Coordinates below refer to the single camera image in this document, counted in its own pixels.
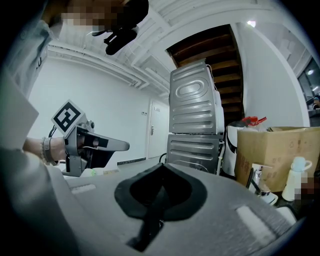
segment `wooden stair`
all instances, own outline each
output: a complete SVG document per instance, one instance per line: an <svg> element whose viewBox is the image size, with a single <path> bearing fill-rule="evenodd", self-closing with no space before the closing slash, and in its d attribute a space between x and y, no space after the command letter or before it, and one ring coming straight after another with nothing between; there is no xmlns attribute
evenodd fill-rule
<svg viewBox="0 0 320 256"><path fill-rule="evenodd" d="M177 68L206 59L221 96L225 125L244 117L241 59L230 25L194 34L167 51Z"/></svg>

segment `metal panel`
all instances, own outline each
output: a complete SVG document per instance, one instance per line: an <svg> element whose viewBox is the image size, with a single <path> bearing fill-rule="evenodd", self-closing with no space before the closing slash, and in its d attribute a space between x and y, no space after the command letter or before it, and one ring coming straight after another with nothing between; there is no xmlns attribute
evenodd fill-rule
<svg viewBox="0 0 320 256"><path fill-rule="evenodd" d="M216 111L205 60L171 72L169 131L174 134L214 134Z"/></svg>
<svg viewBox="0 0 320 256"><path fill-rule="evenodd" d="M167 162L216 174L221 135L170 134Z"/></svg>

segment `door handle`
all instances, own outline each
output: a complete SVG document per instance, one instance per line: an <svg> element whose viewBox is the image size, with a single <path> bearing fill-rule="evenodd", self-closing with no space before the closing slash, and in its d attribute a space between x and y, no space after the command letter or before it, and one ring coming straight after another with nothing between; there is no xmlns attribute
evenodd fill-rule
<svg viewBox="0 0 320 256"><path fill-rule="evenodd" d="M151 125L151 135L154 135L154 131L155 131L155 126L154 125Z"/></svg>

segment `ceiling light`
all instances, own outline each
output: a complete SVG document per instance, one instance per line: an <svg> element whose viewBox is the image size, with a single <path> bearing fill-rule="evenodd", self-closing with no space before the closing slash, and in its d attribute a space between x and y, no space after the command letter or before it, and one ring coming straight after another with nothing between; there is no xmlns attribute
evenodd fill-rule
<svg viewBox="0 0 320 256"><path fill-rule="evenodd" d="M247 22L248 25L252 26L252 27L255 27L256 26L256 22L254 20L249 20Z"/></svg>

